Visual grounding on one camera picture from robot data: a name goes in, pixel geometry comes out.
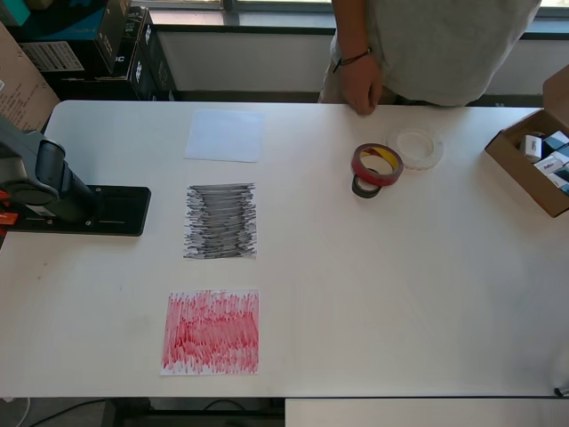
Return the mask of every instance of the clear tape roll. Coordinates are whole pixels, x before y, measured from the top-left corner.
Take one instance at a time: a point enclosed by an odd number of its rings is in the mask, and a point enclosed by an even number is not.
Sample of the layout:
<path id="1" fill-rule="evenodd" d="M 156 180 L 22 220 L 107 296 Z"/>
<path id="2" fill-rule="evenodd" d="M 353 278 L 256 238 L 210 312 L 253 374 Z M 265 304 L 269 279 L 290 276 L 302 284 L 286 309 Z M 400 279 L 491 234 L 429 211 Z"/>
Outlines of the clear tape roll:
<path id="1" fill-rule="evenodd" d="M 445 146 L 433 132 L 423 129 L 396 129 L 388 134 L 387 145 L 403 160 L 408 169 L 426 170 L 437 165 Z"/>

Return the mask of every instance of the red scribbles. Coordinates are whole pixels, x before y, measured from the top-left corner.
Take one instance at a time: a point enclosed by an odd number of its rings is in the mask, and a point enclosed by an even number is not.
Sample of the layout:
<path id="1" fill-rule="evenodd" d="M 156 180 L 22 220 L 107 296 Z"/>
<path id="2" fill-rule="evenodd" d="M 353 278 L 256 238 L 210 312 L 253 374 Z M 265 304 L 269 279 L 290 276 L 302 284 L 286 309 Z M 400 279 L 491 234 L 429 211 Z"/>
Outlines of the red scribbles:
<path id="1" fill-rule="evenodd" d="M 170 294 L 162 375 L 255 374 L 259 293 Z"/>

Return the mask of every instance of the black mount plate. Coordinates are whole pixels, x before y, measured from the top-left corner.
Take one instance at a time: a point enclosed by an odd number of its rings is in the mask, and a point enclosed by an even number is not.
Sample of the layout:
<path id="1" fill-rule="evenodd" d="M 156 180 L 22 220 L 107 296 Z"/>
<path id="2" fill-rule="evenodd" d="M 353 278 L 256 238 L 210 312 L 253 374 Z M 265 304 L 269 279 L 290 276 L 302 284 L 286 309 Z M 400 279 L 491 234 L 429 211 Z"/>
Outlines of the black mount plate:
<path id="1" fill-rule="evenodd" d="M 22 216 L 9 231 L 27 233 L 97 234 L 138 237 L 144 230 L 150 190 L 146 187 L 88 185 L 100 198 L 98 212 L 82 223 L 47 217 Z"/>

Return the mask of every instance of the tape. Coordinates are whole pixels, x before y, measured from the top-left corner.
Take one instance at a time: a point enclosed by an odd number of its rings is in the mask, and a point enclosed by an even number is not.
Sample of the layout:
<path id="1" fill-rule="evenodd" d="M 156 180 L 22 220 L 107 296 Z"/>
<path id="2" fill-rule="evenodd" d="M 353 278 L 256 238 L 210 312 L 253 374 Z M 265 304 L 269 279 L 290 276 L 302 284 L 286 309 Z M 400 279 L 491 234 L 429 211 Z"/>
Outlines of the tape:
<path id="1" fill-rule="evenodd" d="M 408 169 L 430 169 L 441 161 L 445 146 L 432 132 L 396 129 L 388 135 L 388 146 L 397 152 Z"/>
<path id="2" fill-rule="evenodd" d="M 384 158 L 392 168 L 391 173 L 377 173 L 364 165 L 362 158 L 366 156 L 378 156 Z M 369 184 L 377 187 L 393 185 L 403 172 L 403 160 L 389 147 L 380 144 L 364 144 L 359 146 L 352 157 L 352 170 L 354 175 Z"/>
<path id="3" fill-rule="evenodd" d="M 377 173 L 375 169 L 370 169 L 370 171 Z M 354 175 L 354 179 L 352 180 L 352 191 L 356 196 L 360 196 L 361 198 L 373 198 L 379 194 L 380 189 L 381 187 L 365 182 L 359 176 Z"/>

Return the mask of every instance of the orange part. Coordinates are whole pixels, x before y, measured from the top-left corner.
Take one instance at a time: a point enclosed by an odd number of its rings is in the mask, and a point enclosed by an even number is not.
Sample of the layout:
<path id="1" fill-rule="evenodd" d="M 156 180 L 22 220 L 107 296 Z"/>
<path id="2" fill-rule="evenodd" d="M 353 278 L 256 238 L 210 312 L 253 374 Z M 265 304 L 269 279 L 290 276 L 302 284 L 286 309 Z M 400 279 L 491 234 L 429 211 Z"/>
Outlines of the orange part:
<path id="1" fill-rule="evenodd" d="M 4 212 L 0 213 L 0 225 L 14 225 L 18 220 L 17 213 Z"/>

